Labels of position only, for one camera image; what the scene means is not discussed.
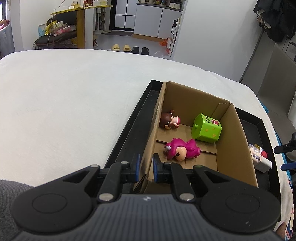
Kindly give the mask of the white charger plug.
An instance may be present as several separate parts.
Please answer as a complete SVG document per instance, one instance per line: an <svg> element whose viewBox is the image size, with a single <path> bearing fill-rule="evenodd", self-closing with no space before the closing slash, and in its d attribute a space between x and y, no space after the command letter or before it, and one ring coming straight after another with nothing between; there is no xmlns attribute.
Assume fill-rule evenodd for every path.
<svg viewBox="0 0 296 241"><path fill-rule="evenodd" d="M272 162L267 158L261 156L255 165L255 169L259 170L262 173L269 171L272 168Z"/></svg>

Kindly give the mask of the pink bear figurine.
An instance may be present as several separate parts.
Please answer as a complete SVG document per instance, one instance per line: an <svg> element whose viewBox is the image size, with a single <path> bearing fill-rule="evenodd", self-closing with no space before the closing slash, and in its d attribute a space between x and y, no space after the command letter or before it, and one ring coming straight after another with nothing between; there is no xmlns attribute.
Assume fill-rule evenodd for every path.
<svg viewBox="0 0 296 241"><path fill-rule="evenodd" d="M190 139L185 142L181 138L173 138L171 142L165 144L163 151L167 160L175 159L177 161L197 158L201 152L195 140Z"/></svg>

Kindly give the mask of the grey bunny cube toy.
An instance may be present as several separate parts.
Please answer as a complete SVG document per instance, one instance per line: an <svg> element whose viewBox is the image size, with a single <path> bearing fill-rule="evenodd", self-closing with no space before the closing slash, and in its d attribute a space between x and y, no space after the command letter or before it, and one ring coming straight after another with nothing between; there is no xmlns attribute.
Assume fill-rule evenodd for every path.
<svg viewBox="0 0 296 241"><path fill-rule="evenodd" d="M249 150L250 150L252 161L254 161L256 163L261 162L260 150L252 144L248 144L248 145L249 145Z"/></svg>

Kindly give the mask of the brown haired doll figurine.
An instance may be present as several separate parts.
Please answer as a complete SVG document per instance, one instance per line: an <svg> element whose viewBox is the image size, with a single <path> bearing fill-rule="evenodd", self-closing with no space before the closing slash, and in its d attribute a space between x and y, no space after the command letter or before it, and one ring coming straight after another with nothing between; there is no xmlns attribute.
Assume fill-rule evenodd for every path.
<svg viewBox="0 0 296 241"><path fill-rule="evenodd" d="M159 126L167 130L172 128L178 128L180 125L180 118L174 116L175 111L171 109L169 112L162 113Z"/></svg>

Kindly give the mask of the brown cardboard box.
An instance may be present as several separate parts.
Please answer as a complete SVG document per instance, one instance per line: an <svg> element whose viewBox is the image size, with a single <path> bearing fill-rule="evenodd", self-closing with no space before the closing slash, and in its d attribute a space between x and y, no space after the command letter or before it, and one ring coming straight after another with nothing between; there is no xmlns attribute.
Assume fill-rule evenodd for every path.
<svg viewBox="0 0 296 241"><path fill-rule="evenodd" d="M257 185L246 135L232 103L174 82L162 84L140 164L135 190L166 191L154 177L152 156L184 169L203 165L229 177Z"/></svg>

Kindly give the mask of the green hexagonal box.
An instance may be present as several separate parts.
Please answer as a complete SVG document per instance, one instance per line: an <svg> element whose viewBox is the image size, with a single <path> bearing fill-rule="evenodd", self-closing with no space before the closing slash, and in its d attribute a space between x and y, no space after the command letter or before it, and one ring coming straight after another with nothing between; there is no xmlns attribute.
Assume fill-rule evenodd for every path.
<svg viewBox="0 0 296 241"><path fill-rule="evenodd" d="M220 121L201 113L194 120L191 135L194 140L214 143L219 140L221 132L222 126Z"/></svg>

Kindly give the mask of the red crab toy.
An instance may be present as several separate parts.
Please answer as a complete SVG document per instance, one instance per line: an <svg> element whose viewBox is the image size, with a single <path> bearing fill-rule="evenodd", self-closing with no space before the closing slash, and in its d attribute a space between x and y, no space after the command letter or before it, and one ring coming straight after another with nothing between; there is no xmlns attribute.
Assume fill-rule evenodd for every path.
<svg viewBox="0 0 296 241"><path fill-rule="evenodd" d="M268 158L267 152L265 152L264 150L261 151L261 156L265 157L266 159Z"/></svg>

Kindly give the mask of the black tray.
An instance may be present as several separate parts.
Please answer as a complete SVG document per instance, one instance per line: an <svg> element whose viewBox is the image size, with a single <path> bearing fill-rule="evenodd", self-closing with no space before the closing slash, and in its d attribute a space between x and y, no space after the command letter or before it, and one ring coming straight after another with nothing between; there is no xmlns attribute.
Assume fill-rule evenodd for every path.
<svg viewBox="0 0 296 241"><path fill-rule="evenodd" d="M163 83L151 81L111 152L107 166L125 161L132 169L134 155L144 154L154 108ZM271 230L280 219L278 195L239 181L203 165L184 169L162 162L166 191L141 193L138 182L123 184L116 200L115 217L122 223L141 222L160 230L219 230L250 235Z"/></svg>

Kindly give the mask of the grey chair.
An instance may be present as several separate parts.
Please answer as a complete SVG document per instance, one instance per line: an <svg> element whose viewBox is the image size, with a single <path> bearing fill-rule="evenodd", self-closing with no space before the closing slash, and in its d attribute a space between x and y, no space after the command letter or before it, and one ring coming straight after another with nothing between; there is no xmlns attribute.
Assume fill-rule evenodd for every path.
<svg viewBox="0 0 296 241"><path fill-rule="evenodd" d="M275 44L257 98L269 111L287 117L294 95L295 61Z"/></svg>

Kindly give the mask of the black hanging clothes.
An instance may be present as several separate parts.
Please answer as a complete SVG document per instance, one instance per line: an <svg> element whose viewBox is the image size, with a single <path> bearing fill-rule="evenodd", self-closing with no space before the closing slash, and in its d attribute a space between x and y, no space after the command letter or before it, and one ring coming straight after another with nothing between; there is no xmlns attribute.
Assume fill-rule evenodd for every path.
<svg viewBox="0 0 296 241"><path fill-rule="evenodd" d="M295 35L295 1L260 0L253 11L260 27L274 42L279 43Z"/></svg>

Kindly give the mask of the white kitchen cabinet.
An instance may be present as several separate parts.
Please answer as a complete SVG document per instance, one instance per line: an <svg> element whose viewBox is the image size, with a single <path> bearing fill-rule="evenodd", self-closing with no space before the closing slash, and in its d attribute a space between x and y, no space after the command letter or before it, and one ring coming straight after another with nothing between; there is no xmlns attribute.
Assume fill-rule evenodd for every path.
<svg viewBox="0 0 296 241"><path fill-rule="evenodd" d="M133 34L153 39L168 39L174 20L182 15L179 9L137 3Z"/></svg>

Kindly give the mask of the yellow side table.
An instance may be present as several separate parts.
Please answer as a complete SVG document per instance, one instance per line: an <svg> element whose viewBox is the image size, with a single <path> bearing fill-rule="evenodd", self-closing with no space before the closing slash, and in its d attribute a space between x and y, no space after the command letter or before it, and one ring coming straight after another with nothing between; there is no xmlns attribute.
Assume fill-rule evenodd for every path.
<svg viewBox="0 0 296 241"><path fill-rule="evenodd" d="M78 7L74 9L66 9L62 11L55 11L50 13L51 16L55 16L62 13L68 13L75 11L76 12L76 30L77 30L77 48L84 49L85 48L85 10L86 9L97 9L97 8L112 8L113 5L105 5L105 6L86 6L86 7Z"/></svg>

